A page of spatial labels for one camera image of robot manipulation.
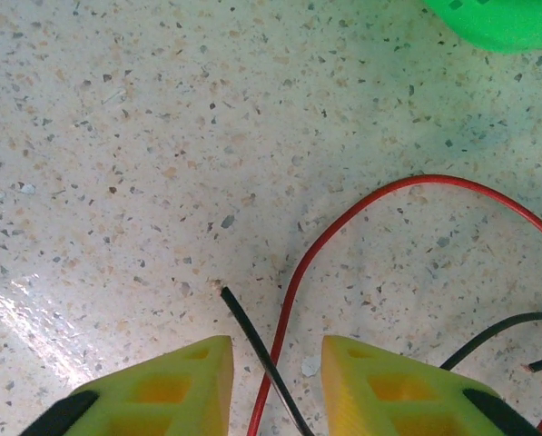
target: green object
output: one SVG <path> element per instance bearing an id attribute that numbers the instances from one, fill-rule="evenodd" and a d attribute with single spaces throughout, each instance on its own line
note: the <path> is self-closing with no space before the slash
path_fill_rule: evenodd
<path id="1" fill-rule="evenodd" d="M 495 52 L 542 48 L 542 0 L 425 0 L 458 35 Z"/>

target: cutout hole in yellow part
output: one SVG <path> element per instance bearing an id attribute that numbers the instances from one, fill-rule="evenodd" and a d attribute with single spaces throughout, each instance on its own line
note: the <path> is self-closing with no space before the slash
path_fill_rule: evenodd
<path id="1" fill-rule="evenodd" d="M 164 436 L 172 420 L 155 416 L 114 416 L 103 436 Z"/>
<path id="2" fill-rule="evenodd" d="M 452 416 L 414 415 L 392 419 L 399 436 L 470 436 Z"/>
<path id="3" fill-rule="evenodd" d="M 192 359 L 195 361 L 201 361 L 202 359 L 206 359 L 208 357 L 208 353 L 210 350 L 207 348 L 204 348 L 203 350 L 199 350 L 197 352 L 193 352 L 188 356 L 188 359 Z"/>
<path id="4" fill-rule="evenodd" d="M 368 359 L 370 357 L 373 357 L 370 354 L 367 354 L 366 352 L 362 352 L 360 350 L 353 350 L 353 349 L 347 350 L 347 354 L 354 359 Z"/>
<path id="5" fill-rule="evenodd" d="M 143 380 L 131 398 L 132 402 L 169 402 L 179 403 L 184 400 L 192 386 L 190 375 L 154 375 Z"/>
<path id="6" fill-rule="evenodd" d="M 432 388 L 417 375 L 370 375 L 368 383 L 382 401 L 431 401 L 438 398 Z"/>

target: terrazzo floor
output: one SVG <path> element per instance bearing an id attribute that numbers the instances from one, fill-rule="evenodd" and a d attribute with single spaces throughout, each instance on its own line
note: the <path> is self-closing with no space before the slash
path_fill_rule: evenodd
<path id="1" fill-rule="evenodd" d="M 262 369 L 207 282 L 271 344 L 296 262 L 378 186 L 447 173 L 542 217 L 542 51 L 491 54 L 419 0 L 0 1 L 0 434 L 73 388 L 230 334 L 230 435 Z M 376 203 L 302 283 L 280 362 L 327 434 L 325 334 L 440 364 L 542 310 L 542 236 L 443 186 Z M 542 323 L 457 367 L 542 415 Z M 262 435 L 293 435 L 271 393 Z"/>

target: red wire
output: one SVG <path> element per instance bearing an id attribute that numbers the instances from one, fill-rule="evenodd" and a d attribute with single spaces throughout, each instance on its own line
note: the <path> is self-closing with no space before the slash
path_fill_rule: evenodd
<path id="1" fill-rule="evenodd" d="M 299 289 L 299 284 L 301 283 L 303 275 L 307 271 L 310 263 L 315 258 L 320 249 L 323 248 L 323 245 L 325 245 L 327 241 L 331 239 L 331 237 L 335 233 L 337 233 L 341 229 L 341 227 L 343 227 L 351 218 L 363 211 L 370 204 L 378 201 L 378 199 L 380 199 L 381 197 L 389 193 L 393 193 L 399 189 L 406 188 L 408 186 L 429 183 L 451 184 L 454 186 L 469 189 L 470 191 L 474 191 L 475 193 L 482 193 L 487 197 L 490 197 L 493 200 L 504 204 L 510 210 L 523 216 L 535 227 L 537 227 L 540 232 L 542 232 L 542 220 L 538 216 L 529 211 L 526 207 L 508 198 L 504 194 L 499 193 L 494 189 L 488 188 L 480 183 L 471 182 L 469 180 L 461 179 L 459 177 L 453 177 L 450 175 L 428 174 L 416 175 L 387 184 L 386 186 L 379 188 L 373 193 L 370 193 L 369 195 L 355 203 L 353 206 L 351 206 L 347 212 L 340 216 L 332 225 L 327 228 L 325 232 L 323 232 L 323 234 L 317 239 L 317 241 L 313 243 L 310 249 L 305 253 L 303 258 L 299 262 L 299 265 L 297 265 L 297 269 L 292 275 L 291 282 L 289 283 L 289 288 L 287 289 L 287 293 L 285 294 L 285 299 L 281 309 L 281 315 L 279 316 L 279 323 L 277 325 L 277 331 L 275 332 L 274 341 L 272 343 L 271 358 L 275 364 L 277 364 L 277 361 L 279 360 L 279 356 L 281 354 L 282 343 L 285 339 L 287 324 L 289 323 L 289 316 L 291 315 L 292 305 L 295 302 L 295 295 L 297 294 L 297 290 Z M 247 436 L 257 436 L 259 426 L 261 425 L 262 411 L 264 409 L 267 396 L 269 395 L 270 387 L 271 382 L 269 381 L 269 378 L 265 375 L 262 379 L 256 402 L 254 403 L 251 423 L 249 424 Z M 542 420 L 537 428 L 542 432 Z"/>

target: yellow 3d printed part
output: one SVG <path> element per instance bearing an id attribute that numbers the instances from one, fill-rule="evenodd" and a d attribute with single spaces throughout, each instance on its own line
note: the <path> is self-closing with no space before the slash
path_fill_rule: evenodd
<path id="1" fill-rule="evenodd" d="M 330 436 L 505 434 L 463 394 L 489 387 L 352 339 L 323 339 L 321 379 Z"/>
<path id="2" fill-rule="evenodd" d="M 229 336 L 193 343 L 77 389 L 98 397 L 65 435 L 226 436 L 232 375 Z"/>

